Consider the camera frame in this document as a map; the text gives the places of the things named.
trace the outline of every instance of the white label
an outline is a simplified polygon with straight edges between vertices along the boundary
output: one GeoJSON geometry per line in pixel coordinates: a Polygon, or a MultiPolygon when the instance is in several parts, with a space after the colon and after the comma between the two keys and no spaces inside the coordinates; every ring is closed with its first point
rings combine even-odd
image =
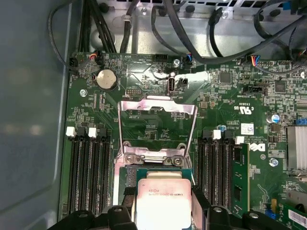
{"type": "Polygon", "coordinates": [[[251,115],[251,111],[254,110],[254,107],[249,106],[235,106],[234,110],[240,110],[241,114],[251,115]]]}
{"type": "Polygon", "coordinates": [[[297,214],[294,211],[288,210],[289,219],[307,228],[307,218],[297,214]]]}
{"type": "Polygon", "coordinates": [[[249,150],[265,152],[265,144],[252,143],[249,145],[249,150]]]}
{"type": "Polygon", "coordinates": [[[241,123],[241,135],[254,135],[254,124],[241,123]]]}

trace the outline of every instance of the gray side panel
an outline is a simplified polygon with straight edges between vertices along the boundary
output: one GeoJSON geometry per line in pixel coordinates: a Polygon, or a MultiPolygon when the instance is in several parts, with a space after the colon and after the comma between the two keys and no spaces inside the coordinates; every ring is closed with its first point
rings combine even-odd
{"type": "MultiPolygon", "coordinates": [[[[60,2],[10,0],[0,8],[0,229],[46,229],[57,221],[67,74],[48,42],[47,16],[60,2]]],[[[62,53],[75,46],[67,39],[71,15],[78,28],[78,15],[68,12],[54,20],[62,53]]]]}

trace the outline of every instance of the motherboard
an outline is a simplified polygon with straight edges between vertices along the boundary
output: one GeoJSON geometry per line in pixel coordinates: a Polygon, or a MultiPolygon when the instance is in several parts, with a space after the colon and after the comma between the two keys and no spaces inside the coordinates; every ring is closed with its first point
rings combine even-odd
{"type": "MultiPolygon", "coordinates": [[[[76,53],[71,64],[89,56],[76,53]]],[[[201,65],[189,55],[91,60],[70,73],[59,219],[121,204],[139,169],[181,168],[212,205],[307,228],[305,72],[271,75],[242,60],[201,65]]]]}

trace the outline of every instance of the heatsink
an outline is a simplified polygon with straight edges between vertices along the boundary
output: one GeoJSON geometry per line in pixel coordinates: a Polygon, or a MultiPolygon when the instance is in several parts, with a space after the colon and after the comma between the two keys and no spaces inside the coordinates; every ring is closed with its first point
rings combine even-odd
{"type": "Polygon", "coordinates": [[[287,128],[288,167],[307,170],[307,126],[287,128]]]}

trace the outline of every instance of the ram slot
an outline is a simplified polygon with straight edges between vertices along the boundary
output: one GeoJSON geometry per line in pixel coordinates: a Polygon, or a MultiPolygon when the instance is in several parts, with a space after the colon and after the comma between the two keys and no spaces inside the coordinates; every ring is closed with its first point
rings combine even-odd
{"type": "Polygon", "coordinates": [[[69,188],[68,188],[68,213],[72,213],[76,210],[76,198],[77,198],[77,181],[78,181],[78,151],[79,140],[71,141],[71,167],[69,175],[69,188]]]}
{"type": "Polygon", "coordinates": [[[232,156],[234,151],[234,145],[228,144],[226,145],[226,164],[227,164],[227,177],[226,177],[226,199],[225,199],[225,207],[228,207],[230,209],[231,206],[231,190],[232,190],[232,156]]]}
{"type": "Polygon", "coordinates": [[[98,215],[96,209],[97,203],[97,193],[98,193],[98,169],[99,169],[99,152],[100,152],[100,144],[99,142],[93,141],[90,144],[90,153],[91,153],[91,173],[90,173],[90,197],[89,197],[89,210],[94,213],[94,215],[98,215]]]}
{"type": "Polygon", "coordinates": [[[216,184],[216,145],[208,145],[208,197],[210,198],[210,203],[215,204],[215,184],[216,184]]]}
{"type": "Polygon", "coordinates": [[[197,185],[201,188],[202,191],[205,191],[205,196],[207,196],[206,191],[206,156],[208,153],[206,152],[207,148],[206,145],[199,141],[198,145],[198,162],[197,162],[197,185]]]}
{"type": "Polygon", "coordinates": [[[105,206],[108,205],[108,182],[109,182],[109,143],[101,142],[100,150],[100,175],[101,175],[101,184],[100,184],[100,201],[99,201],[99,212],[101,213],[105,206]]]}
{"type": "Polygon", "coordinates": [[[78,210],[84,210],[85,197],[86,197],[86,141],[82,141],[79,146],[79,162],[78,162],[78,210]]]}
{"type": "Polygon", "coordinates": [[[223,192],[224,190],[222,189],[224,186],[224,145],[222,143],[222,140],[219,141],[219,143],[216,144],[216,186],[215,186],[215,205],[222,205],[222,200],[223,200],[223,192]]]}

